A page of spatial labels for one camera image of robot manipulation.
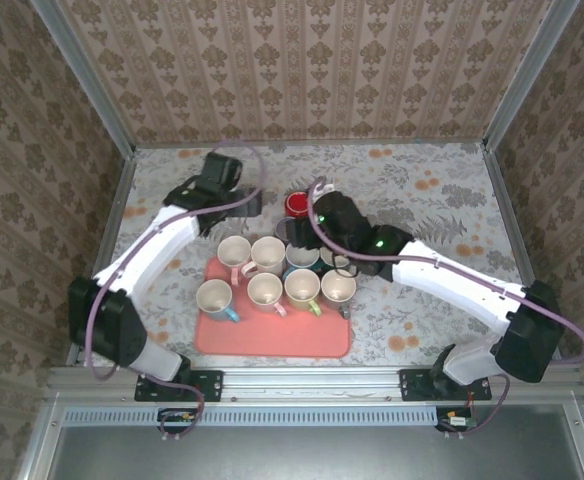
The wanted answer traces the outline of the red mug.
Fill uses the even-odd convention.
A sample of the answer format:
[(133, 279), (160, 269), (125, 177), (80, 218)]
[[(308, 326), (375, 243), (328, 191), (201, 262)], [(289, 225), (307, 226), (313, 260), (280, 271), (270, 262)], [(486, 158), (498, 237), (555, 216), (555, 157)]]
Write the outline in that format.
[(292, 218), (306, 218), (309, 212), (308, 204), (308, 193), (306, 191), (292, 192), (284, 201), (285, 214)]

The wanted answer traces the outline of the teal mug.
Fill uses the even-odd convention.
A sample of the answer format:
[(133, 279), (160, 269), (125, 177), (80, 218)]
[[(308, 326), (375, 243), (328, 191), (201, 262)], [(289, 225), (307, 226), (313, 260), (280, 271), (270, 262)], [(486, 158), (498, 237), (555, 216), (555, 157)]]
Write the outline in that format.
[(288, 268), (283, 274), (283, 279), (295, 270), (310, 269), (315, 271), (321, 259), (319, 249), (306, 249), (288, 245), (286, 247), (286, 261)]

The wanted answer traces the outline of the grey mug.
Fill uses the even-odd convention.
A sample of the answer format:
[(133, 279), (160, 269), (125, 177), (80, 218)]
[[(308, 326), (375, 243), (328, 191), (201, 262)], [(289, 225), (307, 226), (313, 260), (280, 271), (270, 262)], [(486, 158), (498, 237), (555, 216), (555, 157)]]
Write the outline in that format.
[(321, 279), (323, 303), (345, 320), (351, 319), (351, 303), (356, 292), (355, 278), (343, 276), (336, 270), (327, 272)]

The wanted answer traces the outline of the yellow-green mug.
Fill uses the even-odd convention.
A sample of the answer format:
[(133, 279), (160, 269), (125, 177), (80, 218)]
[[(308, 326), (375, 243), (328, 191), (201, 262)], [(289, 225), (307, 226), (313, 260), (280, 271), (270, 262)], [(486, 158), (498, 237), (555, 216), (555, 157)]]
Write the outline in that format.
[(322, 310), (318, 303), (321, 293), (321, 283), (317, 274), (309, 269), (291, 271), (284, 279), (284, 291), (288, 303), (298, 311), (310, 312), (321, 316)]

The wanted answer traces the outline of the pale pink mug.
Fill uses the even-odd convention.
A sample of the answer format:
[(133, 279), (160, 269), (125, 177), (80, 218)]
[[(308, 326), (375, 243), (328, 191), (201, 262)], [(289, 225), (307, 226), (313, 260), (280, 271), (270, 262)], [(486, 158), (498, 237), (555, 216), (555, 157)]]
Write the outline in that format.
[(241, 268), (241, 274), (252, 278), (258, 273), (271, 273), (277, 277), (283, 274), (286, 260), (286, 246), (273, 236), (265, 236), (254, 242), (251, 259)]

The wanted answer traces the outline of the light blue mug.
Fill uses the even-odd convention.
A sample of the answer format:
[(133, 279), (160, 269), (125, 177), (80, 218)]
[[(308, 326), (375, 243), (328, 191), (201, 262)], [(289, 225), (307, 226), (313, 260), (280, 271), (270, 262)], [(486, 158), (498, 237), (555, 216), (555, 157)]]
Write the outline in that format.
[(205, 281), (196, 292), (198, 309), (216, 321), (238, 323), (238, 315), (231, 286), (221, 279)]

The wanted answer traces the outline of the floral tablecloth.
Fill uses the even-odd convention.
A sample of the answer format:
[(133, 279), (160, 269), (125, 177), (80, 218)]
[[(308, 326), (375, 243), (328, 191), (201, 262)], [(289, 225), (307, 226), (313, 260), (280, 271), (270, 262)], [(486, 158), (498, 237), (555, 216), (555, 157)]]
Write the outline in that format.
[[(276, 357), (211, 356), (194, 344), (195, 294), (218, 243), (232, 235), (256, 240), (273, 233), (285, 198), (325, 176), (374, 224), (413, 233), (448, 258), (502, 281), (521, 275), (507, 218), (476, 143), (274, 145), (223, 148), (244, 165), (245, 185), (265, 179), (262, 214), (230, 219), (190, 243), (166, 266), (140, 310), (149, 337), (201, 367), (280, 367)], [(472, 316), (419, 290), (362, 276), (350, 322), (351, 346), (337, 367), (427, 365), (441, 349), (487, 330)]]

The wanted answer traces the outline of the salmon red mat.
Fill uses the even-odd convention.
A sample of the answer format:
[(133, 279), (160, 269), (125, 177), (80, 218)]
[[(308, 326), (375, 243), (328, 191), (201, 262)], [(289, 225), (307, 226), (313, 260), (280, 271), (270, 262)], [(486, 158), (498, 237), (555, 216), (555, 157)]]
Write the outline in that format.
[(294, 308), (287, 296), (281, 299), (285, 316), (266, 312), (249, 298), (247, 281), (233, 289), (233, 307), (239, 316), (213, 319), (198, 314), (194, 345), (207, 355), (340, 358), (350, 350), (350, 324), (341, 314), (315, 303), (322, 314)]

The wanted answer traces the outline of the small circuit board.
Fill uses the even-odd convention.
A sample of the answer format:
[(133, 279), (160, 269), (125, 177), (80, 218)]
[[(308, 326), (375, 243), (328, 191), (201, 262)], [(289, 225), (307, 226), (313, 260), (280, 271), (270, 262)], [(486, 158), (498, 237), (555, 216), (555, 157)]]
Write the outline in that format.
[(443, 433), (466, 432), (478, 425), (477, 418), (470, 407), (438, 407), (436, 419), (435, 428)]
[(157, 413), (157, 428), (167, 435), (183, 434), (196, 419), (196, 408), (163, 408)]

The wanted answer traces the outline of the grey metal sheet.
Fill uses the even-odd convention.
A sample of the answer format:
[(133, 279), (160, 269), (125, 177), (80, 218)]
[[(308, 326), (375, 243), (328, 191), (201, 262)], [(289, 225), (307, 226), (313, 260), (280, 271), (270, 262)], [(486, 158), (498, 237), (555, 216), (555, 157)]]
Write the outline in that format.
[(70, 428), (50, 480), (584, 480), (561, 427), (541, 443), (492, 427), (207, 427), (180, 440), (152, 428)]

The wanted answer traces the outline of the thin aluminium table rail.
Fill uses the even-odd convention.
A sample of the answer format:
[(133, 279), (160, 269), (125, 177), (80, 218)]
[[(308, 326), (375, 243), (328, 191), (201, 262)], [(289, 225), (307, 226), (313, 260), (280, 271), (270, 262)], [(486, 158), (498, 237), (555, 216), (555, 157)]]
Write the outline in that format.
[(366, 138), (366, 139), (310, 139), (310, 140), (222, 140), (208, 142), (180, 143), (138, 143), (135, 149), (169, 149), (169, 148), (222, 148), (222, 147), (292, 147), (292, 146), (332, 146), (332, 145), (446, 145), (458, 143), (484, 144), (481, 138)]

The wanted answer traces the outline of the aluminium table side rail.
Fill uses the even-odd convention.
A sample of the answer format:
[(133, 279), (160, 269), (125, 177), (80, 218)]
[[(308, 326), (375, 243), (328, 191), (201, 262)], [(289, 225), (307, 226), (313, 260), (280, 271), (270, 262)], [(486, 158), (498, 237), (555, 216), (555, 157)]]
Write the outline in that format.
[(92, 274), (103, 270), (111, 263), (115, 250), (118, 232), (124, 216), (127, 200), (132, 188), (133, 177), (136, 170), (137, 155), (132, 154), (124, 161), (117, 188), (112, 200), (108, 219), (100, 242), (98, 254), (92, 268)]
[(553, 289), (532, 273), (505, 180), (493, 153), (487, 156), (486, 165), (515, 263), (524, 280), (522, 285), (497, 282), (490, 292), (498, 324), (492, 330), (494, 338), (487, 342), (487, 351), (502, 371), (538, 383), (553, 361), (565, 326), (559, 321), (561, 315)]

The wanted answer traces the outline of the aluminium frame post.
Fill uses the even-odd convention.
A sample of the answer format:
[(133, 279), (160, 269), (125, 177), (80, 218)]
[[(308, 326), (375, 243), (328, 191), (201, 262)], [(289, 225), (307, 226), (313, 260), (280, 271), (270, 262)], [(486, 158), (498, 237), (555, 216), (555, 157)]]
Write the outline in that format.
[(494, 151), (505, 136), (579, 2), (580, 0), (552, 0), (550, 3), (483, 136), (483, 145), (487, 151)]
[(118, 113), (95, 63), (89, 59), (75, 29), (58, 0), (31, 0), (33, 7), (51, 34), (68, 66), (99, 115), (111, 140), (125, 161), (134, 156), (135, 144)]

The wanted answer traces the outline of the long aluminium base rail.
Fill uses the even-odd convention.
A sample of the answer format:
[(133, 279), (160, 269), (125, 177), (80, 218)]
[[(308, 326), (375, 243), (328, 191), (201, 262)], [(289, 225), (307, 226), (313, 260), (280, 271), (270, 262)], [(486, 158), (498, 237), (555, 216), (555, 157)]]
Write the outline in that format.
[[(390, 367), (226, 367), (219, 405), (284, 404), (383, 405), (403, 401), (399, 371)], [(137, 376), (119, 372), (98, 382), (80, 367), (51, 371), (45, 400), (69, 405), (115, 405), (134, 400)], [(584, 401), (584, 382), (576, 366), (552, 366), (538, 384), (513, 379), (508, 405), (563, 404)]]

